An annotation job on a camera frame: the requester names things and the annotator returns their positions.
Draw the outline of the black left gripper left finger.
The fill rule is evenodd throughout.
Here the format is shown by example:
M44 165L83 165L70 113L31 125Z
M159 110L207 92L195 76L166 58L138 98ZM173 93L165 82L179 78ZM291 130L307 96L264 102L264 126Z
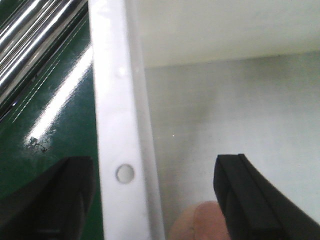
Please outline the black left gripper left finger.
M79 240L94 195L92 158L63 158L0 200L0 238Z

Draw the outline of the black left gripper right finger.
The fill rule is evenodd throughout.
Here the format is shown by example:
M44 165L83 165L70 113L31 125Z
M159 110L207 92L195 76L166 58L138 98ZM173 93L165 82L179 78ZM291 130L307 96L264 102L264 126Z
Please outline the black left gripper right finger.
M320 225L244 154L218 155L213 189L232 240L318 240Z

